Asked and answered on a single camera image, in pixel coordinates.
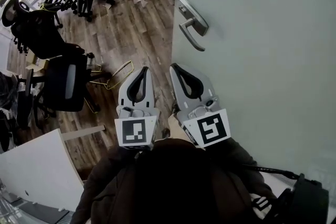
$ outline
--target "door lever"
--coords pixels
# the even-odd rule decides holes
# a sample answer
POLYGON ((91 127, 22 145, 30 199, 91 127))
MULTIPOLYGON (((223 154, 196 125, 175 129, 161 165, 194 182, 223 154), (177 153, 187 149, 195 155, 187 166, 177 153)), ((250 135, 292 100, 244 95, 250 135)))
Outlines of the door lever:
POLYGON ((182 33, 196 50, 205 51, 205 48, 200 46, 193 38, 188 27, 192 26, 199 35, 204 36, 209 28, 208 24, 187 0, 176 0, 176 5, 180 13, 187 19, 186 22, 179 25, 182 33))
POLYGON ((194 46, 194 48, 196 50, 199 51, 205 51, 205 48, 201 47, 197 41, 193 38, 193 36, 190 34, 188 27, 192 26, 195 23, 196 18, 190 18, 189 20, 187 20, 186 22, 182 23, 179 25, 182 33, 184 34, 184 36, 189 40, 189 42, 191 43, 191 45, 194 46))

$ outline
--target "white door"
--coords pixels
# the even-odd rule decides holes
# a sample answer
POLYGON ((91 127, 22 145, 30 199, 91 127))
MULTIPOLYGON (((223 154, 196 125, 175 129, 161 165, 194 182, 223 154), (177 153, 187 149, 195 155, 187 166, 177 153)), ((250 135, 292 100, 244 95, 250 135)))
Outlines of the white door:
POLYGON ((210 77, 232 137, 260 165, 336 184, 336 0, 188 0, 205 19, 205 48, 182 34, 173 62, 210 77))

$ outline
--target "person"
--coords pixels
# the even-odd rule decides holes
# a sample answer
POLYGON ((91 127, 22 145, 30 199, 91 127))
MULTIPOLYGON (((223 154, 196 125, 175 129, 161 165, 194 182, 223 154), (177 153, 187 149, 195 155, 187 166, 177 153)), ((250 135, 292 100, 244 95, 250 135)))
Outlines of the person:
POLYGON ((71 224, 261 221, 265 199, 276 196, 259 172, 241 167, 257 165, 247 151, 232 138, 196 148, 174 116, 169 126, 170 137, 152 151, 110 149, 89 175, 71 224))

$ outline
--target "metal door handle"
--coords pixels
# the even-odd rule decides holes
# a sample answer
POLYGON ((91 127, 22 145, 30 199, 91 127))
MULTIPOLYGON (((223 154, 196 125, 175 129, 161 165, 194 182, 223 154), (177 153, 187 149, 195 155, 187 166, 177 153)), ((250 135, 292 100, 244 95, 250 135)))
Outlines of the metal door handle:
POLYGON ((190 34, 188 27, 192 26, 199 35, 204 36, 209 29, 208 24, 187 0, 176 0, 175 5, 184 18, 187 19, 186 22, 179 25, 182 33, 196 50, 205 51, 205 48, 201 47, 190 34))
POLYGON ((189 42, 191 43, 191 45, 194 46, 194 48, 196 50, 199 51, 205 51, 205 48, 201 47, 197 41, 193 38, 193 36, 190 34, 188 27, 192 26, 195 23, 196 18, 190 18, 189 20, 187 20, 186 22, 182 23, 179 25, 180 30, 182 31, 182 33, 185 35, 185 37, 189 40, 189 42))

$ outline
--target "cardboard box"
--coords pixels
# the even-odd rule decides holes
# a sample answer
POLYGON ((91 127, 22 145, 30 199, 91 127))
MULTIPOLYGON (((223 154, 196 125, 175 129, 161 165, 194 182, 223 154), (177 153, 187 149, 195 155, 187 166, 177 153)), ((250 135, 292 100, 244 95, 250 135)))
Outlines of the cardboard box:
POLYGON ((33 69, 34 72, 38 72, 41 71, 42 69, 47 69, 49 59, 46 60, 39 59, 31 50, 29 50, 26 56, 26 62, 28 64, 26 69, 28 70, 33 69))

